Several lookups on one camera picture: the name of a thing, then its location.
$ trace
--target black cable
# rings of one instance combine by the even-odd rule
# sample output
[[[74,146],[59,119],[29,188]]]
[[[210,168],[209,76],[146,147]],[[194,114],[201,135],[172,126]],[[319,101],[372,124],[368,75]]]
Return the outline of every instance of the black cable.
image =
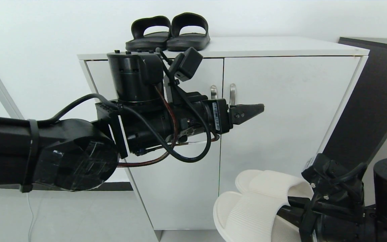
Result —
[[[207,133],[207,144],[206,144],[206,148],[203,150],[203,152],[198,155],[197,157],[194,157],[194,158],[189,158],[189,157],[185,157],[183,155],[180,155],[179,153],[177,153],[176,151],[174,151],[174,149],[172,149],[168,144],[167,142],[160,136],[160,134],[158,134],[158,132],[155,130],[155,128],[153,128],[149,122],[143,117],[143,115],[139,114],[137,111],[135,111],[134,109],[130,108],[129,106],[124,106],[123,107],[123,110],[126,110],[130,113],[132,113],[134,116],[136,116],[141,122],[144,123],[144,125],[146,125],[147,129],[150,130],[150,132],[152,132],[152,134],[155,136],[155,138],[158,140],[159,144],[162,145],[162,147],[167,150],[168,153],[170,153],[170,155],[172,155],[174,158],[178,159],[179,161],[183,161],[183,162],[187,162],[187,163],[193,163],[193,162],[197,162],[199,161],[200,159],[204,158],[204,156],[208,153],[208,151],[210,150],[210,145],[211,145],[211,135],[210,133]]]
[[[163,64],[163,70],[164,70],[165,74],[167,75],[167,77],[169,78],[170,83],[173,85],[173,87],[175,88],[178,95],[180,95],[180,97],[183,99],[183,101],[187,104],[187,106],[192,110],[192,112],[195,114],[195,116],[200,120],[201,124],[204,126],[205,133],[207,136],[207,143],[206,143],[206,147],[204,148],[203,152],[201,152],[201,154],[199,154],[198,156],[193,157],[193,158],[180,155],[179,153],[174,151],[174,149],[171,149],[168,146],[168,143],[156,132],[156,130],[149,124],[149,122],[141,114],[137,113],[135,110],[131,109],[130,107],[125,106],[123,108],[128,110],[129,112],[133,113],[135,116],[137,116],[137,118],[139,118],[146,125],[146,127],[152,132],[152,134],[157,138],[160,145],[162,145],[162,147],[165,150],[167,150],[167,152],[170,153],[170,155],[172,155],[174,158],[178,159],[179,161],[183,161],[183,162],[187,162],[187,163],[197,162],[197,161],[201,160],[202,158],[204,158],[204,156],[206,156],[210,150],[210,146],[212,144],[212,136],[210,134],[211,133],[210,128],[207,125],[207,123],[204,121],[203,117],[201,117],[201,115],[195,110],[195,107],[187,99],[183,90],[180,87],[178,87],[177,85],[175,85],[174,76],[170,75],[169,70],[167,69],[167,67],[164,64]]]
[[[76,101],[73,101],[68,106],[60,110],[55,116],[46,119],[46,120],[40,120],[38,121],[38,126],[49,126],[51,124],[56,123],[59,121],[60,118],[62,118],[66,113],[68,113],[71,109],[78,106],[80,103],[83,103],[84,101],[87,101],[92,98],[98,98],[103,104],[112,107],[114,109],[117,109],[117,104],[112,103],[108,101],[103,95],[97,94],[97,93],[91,93],[85,96],[82,96],[81,98],[77,99]],[[0,117],[0,124],[6,124],[6,125],[14,125],[14,126],[23,126],[23,127],[29,127],[30,123],[28,120],[24,119],[15,119],[15,118],[1,118]]]
[[[158,52],[159,54],[161,54],[161,57],[168,63],[168,65],[171,66],[172,60],[170,60],[170,59],[168,59],[168,57],[166,57],[165,53],[162,51],[161,48],[157,47],[155,49],[155,52]]]
[[[329,183],[330,184],[338,184],[338,183],[349,181],[350,179],[352,179],[356,175],[358,175],[358,173],[360,173],[360,172],[364,173],[367,170],[367,167],[368,167],[367,163],[358,164],[353,170],[347,172],[345,175],[330,179]]]

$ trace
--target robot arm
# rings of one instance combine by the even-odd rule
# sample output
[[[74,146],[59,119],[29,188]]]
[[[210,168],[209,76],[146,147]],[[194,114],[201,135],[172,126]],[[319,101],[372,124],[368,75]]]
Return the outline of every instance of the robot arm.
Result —
[[[116,167],[151,165],[168,155],[197,162],[220,134],[264,111],[263,104],[228,106],[225,99],[208,99],[178,87],[193,77],[203,58],[193,48],[174,60],[159,49],[107,56],[118,99],[89,94],[43,121],[0,118],[0,184],[20,184],[22,192],[31,191],[33,183],[82,191],[101,185]],[[168,69],[162,59],[170,64]],[[97,121],[60,120],[91,98],[101,101],[96,104]],[[184,157],[173,149],[200,133],[207,134],[207,141],[198,157]],[[128,151],[144,155],[158,149],[166,152],[152,161],[119,163]]]

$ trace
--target cabinet top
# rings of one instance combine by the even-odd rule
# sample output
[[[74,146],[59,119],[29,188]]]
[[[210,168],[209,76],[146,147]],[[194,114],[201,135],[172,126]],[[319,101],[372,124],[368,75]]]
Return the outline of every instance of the cabinet top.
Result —
[[[201,50],[204,58],[266,57],[266,56],[318,56],[318,55],[368,55],[369,50],[355,46],[314,40],[305,37],[212,37]],[[165,51],[169,58],[178,52]],[[79,54],[79,60],[107,60],[105,53]]]

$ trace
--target sticker label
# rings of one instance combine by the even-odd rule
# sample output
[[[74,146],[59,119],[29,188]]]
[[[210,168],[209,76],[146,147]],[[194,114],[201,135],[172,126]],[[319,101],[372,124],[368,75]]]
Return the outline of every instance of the sticker label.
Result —
[[[215,127],[216,127],[216,130],[220,131],[218,104],[216,102],[212,104],[213,104],[213,116],[215,117]]]

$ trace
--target gray floor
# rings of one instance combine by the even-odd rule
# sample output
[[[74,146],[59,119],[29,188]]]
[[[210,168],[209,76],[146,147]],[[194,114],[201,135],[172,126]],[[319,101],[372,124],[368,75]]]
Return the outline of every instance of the gray floor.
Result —
[[[31,242],[158,242],[134,192],[32,191]],[[0,241],[26,242],[26,194],[0,189]],[[162,242],[223,242],[215,230],[163,231]]]

